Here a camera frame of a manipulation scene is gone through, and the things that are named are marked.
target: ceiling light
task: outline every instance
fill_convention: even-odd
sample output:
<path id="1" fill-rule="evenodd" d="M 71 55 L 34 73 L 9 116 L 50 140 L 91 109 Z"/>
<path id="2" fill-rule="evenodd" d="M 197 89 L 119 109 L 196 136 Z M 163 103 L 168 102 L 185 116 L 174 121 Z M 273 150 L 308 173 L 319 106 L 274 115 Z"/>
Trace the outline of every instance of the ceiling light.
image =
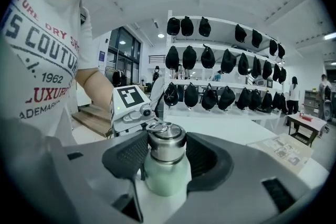
<path id="1" fill-rule="evenodd" d="M 325 36 L 324 36 L 324 39 L 325 39 L 325 40 L 328 40 L 328 39 L 332 39 L 332 38 L 334 38 L 334 37 L 336 37 L 336 32 L 331 33 L 331 34 L 328 34 L 328 35 L 325 35 Z"/>

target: stainless steel bottle cap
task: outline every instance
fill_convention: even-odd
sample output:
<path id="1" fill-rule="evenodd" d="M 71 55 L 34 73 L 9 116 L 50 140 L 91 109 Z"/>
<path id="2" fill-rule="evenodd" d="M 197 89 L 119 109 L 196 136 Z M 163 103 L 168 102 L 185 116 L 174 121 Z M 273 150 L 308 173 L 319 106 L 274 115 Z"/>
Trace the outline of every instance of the stainless steel bottle cap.
<path id="1" fill-rule="evenodd" d="M 154 122 L 146 127 L 151 155 L 162 162 L 173 162 L 184 154 L 185 131 L 170 122 Z"/>

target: thermos bottle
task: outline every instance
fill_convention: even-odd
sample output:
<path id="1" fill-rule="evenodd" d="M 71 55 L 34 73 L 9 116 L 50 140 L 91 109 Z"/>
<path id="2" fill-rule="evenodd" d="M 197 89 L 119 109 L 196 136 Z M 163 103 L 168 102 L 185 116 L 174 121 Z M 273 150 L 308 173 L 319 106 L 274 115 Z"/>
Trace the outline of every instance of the thermos bottle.
<path id="1" fill-rule="evenodd" d="M 146 127 L 151 149 L 144 161 L 145 183 L 157 195 L 172 196 L 189 181 L 185 131 L 170 122 Z"/>

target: man's hand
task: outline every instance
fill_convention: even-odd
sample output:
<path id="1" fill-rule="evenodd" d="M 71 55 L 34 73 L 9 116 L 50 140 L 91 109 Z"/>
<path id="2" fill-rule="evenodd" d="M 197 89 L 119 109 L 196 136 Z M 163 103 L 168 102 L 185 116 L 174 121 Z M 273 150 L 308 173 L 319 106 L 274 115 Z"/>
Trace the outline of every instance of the man's hand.
<path id="1" fill-rule="evenodd" d="M 113 85 L 98 68 L 78 70 L 75 80 L 96 105 L 110 111 Z"/>

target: woman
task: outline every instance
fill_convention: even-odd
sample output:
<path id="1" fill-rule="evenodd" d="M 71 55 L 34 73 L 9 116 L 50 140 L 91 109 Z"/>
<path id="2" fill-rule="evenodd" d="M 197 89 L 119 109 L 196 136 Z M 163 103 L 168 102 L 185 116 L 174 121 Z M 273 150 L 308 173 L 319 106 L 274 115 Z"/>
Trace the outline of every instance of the woman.
<path id="1" fill-rule="evenodd" d="M 289 100 L 287 101 L 288 115 L 291 115 L 292 112 L 294 112 L 294 114 L 298 112 L 299 99 L 300 99 L 300 90 L 298 87 L 298 79 L 296 77 L 292 77 L 292 84 L 289 87 Z M 299 126 L 295 124 L 294 128 L 298 131 Z"/>

